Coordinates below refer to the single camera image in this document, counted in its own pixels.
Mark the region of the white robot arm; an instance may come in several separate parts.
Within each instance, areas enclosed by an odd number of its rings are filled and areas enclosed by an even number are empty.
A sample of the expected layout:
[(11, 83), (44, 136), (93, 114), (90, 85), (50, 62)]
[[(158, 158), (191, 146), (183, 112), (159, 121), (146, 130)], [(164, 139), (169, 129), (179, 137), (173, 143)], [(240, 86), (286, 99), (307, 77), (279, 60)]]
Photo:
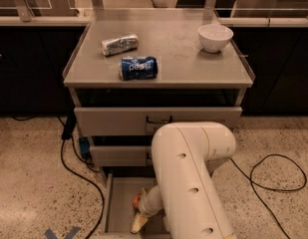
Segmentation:
[(217, 122), (173, 122), (152, 141), (157, 186), (134, 198), (136, 234), (159, 211), (172, 239), (237, 239), (206, 164), (235, 152), (233, 133)]

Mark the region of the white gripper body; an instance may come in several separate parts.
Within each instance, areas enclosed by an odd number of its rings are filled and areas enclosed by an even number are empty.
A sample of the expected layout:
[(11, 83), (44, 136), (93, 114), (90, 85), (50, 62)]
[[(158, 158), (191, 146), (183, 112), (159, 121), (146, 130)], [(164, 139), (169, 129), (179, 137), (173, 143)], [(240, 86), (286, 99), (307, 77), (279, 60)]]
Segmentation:
[(163, 209), (162, 199), (159, 187), (156, 185), (148, 189), (147, 195), (141, 194), (140, 214), (145, 217), (152, 217)]

